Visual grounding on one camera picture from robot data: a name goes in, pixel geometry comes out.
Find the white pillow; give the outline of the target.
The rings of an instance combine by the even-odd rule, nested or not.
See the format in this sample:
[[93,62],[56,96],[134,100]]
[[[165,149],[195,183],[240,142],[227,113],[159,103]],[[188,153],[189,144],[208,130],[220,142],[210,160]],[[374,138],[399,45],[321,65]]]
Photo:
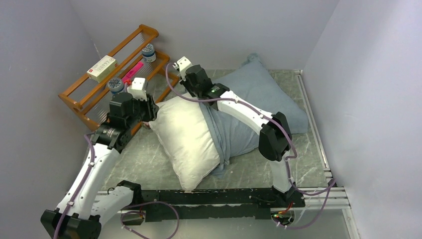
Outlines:
[[220,164],[199,103],[174,97],[158,103],[150,128],[169,157],[182,189],[190,192]]

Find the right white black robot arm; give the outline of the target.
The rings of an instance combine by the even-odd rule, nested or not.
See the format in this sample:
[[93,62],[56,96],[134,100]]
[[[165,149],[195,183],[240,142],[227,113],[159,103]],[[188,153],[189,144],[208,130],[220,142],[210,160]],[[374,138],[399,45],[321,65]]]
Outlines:
[[238,119],[259,136],[259,152],[270,161],[273,174],[273,202],[281,207],[304,206],[304,195],[297,188],[289,165],[298,153],[286,116],[281,112],[272,114],[257,108],[229,87],[213,83],[200,65],[175,63],[173,67],[179,72],[180,83],[194,102]]

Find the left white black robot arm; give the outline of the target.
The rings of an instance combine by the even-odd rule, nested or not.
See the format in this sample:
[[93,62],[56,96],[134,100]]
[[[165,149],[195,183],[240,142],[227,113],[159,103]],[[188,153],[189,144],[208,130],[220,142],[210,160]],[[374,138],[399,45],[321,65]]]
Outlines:
[[97,239],[102,227],[121,209],[137,209],[143,201],[141,185],[126,180],[95,203],[105,177],[142,121],[154,121],[159,108],[148,93],[120,92],[109,103],[108,119],[92,136],[85,135],[89,153],[62,201],[45,210],[41,223],[53,239]]

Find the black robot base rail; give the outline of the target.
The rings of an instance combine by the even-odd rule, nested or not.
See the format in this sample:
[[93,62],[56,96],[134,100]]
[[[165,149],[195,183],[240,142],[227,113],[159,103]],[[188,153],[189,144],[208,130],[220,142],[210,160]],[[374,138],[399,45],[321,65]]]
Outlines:
[[143,190],[126,210],[145,213],[147,222],[187,219],[250,218],[266,220],[288,207],[303,208],[304,197],[290,190],[287,195],[273,188]]

